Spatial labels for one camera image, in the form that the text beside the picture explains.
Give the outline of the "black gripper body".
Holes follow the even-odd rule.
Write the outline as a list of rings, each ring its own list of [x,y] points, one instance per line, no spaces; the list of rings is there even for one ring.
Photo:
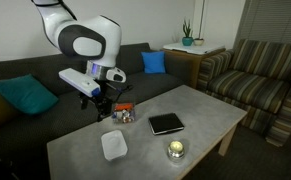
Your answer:
[[[111,112],[112,104],[117,103],[120,96],[123,93],[126,93],[133,89],[132,85],[127,85],[126,87],[115,87],[109,82],[102,82],[101,86],[103,87],[103,90],[100,92],[98,96],[88,97],[82,92],[80,92],[79,98],[87,99],[88,102],[91,101],[97,108],[98,113],[104,113],[104,114],[109,114]],[[113,89],[117,93],[117,96],[115,98],[111,98],[110,96],[107,95],[108,88]]]

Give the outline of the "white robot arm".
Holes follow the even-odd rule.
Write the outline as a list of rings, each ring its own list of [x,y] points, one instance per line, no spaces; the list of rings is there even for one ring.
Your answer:
[[[80,91],[81,108],[92,101],[98,110],[97,121],[111,113],[113,101],[106,93],[109,81],[124,83],[126,75],[116,67],[121,45],[120,25],[99,15],[78,21],[63,0],[31,0],[37,7],[49,42],[66,56],[87,60],[86,73],[72,68],[59,72],[59,77]]]

